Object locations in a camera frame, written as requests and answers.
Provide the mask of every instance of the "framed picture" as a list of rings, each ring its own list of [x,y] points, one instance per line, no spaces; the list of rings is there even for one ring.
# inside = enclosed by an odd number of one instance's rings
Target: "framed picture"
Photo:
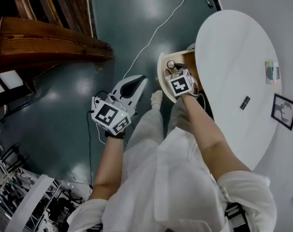
[[[271,117],[283,126],[292,130],[293,128],[293,101],[274,94]]]

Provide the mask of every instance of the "round table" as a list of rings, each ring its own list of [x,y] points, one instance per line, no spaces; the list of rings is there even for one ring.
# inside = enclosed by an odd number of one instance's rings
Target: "round table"
[[[276,130],[271,117],[281,82],[267,84],[265,61],[278,61],[263,28],[250,16],[232,10],[211,15],[199,29],[195,58],[214,120],[235,155],[253,170]],[[246,96],[250,101],[240,106]]]

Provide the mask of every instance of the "dark green floor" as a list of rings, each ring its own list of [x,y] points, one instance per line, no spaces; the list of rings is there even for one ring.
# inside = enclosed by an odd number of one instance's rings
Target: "dark green floor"
[[[89,183],[86,112],[90,110],[91,96],[101,89],[110,91],[122,79],[156,27],[181,2],[93,0],[98,38],[112,45],[114,60],[104,64],[100,73],[93,64],[80,63],[57,67],[45,74],[36,82],[38,92],[34,103],[1,124],[0,144],[8,148],[19,143],[22,153],[29,157],[28,168],[31,171]],[[186,0],[140,55],[128,75],[145,74],[149,78],[147,91],[137,109],[140,115],[149,109],[151,93],[158,89],[155,77],[160,52],[168,54],[185,50],[195,41],[204,20],[215,11],[215,7],[210,9],[205,0]],[[165,121],[171,105],[167,100],[163,104]],[[92,121],[90,130],[95,172],[103,145]]]

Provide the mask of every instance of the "white pants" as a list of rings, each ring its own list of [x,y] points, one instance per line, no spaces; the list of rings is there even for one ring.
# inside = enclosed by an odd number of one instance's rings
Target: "white pants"
[[[172,107],[167,135],[175,127],[192,133],[188,113],[181,98]],[[127,144],[127,148],[137,145],[144,139],[151,139],[159,145],[164,141],[162,116],[158,109],[151,109],[141,117]]]

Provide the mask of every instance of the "leg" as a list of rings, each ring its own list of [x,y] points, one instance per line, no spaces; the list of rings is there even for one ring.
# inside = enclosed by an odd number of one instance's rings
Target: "leg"
[[[128,142],[128,149],[144,139],[151,139],[159,145],[162,143],[164,140],[164,133],[162,127],[162,116],[160,113],[161,101],[162,91],[158,90],[152,94],[152,109],[141,117],[132,134],[132,137]]]
[[[188,113],[181,98],[177,99],[176,103],[172,107],[167,135],[175,127],[192,133]]]

